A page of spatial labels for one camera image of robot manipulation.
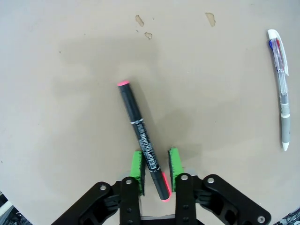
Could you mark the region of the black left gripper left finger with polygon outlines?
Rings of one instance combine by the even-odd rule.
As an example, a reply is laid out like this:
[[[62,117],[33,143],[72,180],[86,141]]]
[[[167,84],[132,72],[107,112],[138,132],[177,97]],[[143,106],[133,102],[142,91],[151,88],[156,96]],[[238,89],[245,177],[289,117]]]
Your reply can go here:
[[[98,182],[51,225],[102,225],[117,211],[120,225],[140,225],[140,195],[144,194],[145,161],[133,153],[130,175],[114,185]]]

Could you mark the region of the white multicolour ballpoint pen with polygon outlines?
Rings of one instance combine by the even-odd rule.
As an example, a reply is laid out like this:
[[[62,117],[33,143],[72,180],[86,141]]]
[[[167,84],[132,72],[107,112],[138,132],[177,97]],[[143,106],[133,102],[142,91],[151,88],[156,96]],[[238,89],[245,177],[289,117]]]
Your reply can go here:
[[[267,31],[269,46],[273,52],[274,66],[277,72],[278,94],[281,111],[281,142],[283,150],[287,151],[290,144],[290,106],[286,78],[289,76],[287,57],[279,33],[275,29]]]

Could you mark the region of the black pink highlighter marker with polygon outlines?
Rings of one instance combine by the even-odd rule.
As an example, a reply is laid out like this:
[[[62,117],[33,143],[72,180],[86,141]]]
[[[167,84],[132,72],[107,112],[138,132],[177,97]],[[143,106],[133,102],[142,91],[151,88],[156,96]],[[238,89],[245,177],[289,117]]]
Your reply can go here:
[[[118,88],[158,195],[165,202],[169,199],[171,191],[154,152],[143,116],[131,89],[130,81],[125,80],[118,83]]]

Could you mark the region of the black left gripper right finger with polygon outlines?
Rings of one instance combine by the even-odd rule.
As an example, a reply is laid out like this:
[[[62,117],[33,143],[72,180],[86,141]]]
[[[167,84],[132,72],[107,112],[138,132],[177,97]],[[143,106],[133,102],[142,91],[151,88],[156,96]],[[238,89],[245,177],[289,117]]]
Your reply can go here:
[[[216,174],[203,179],[184,172],[177,148],[168,151],[172,191],[176,194],[176,225],[204,225],[196,205],[224,225],[269,225],[271,214]]]

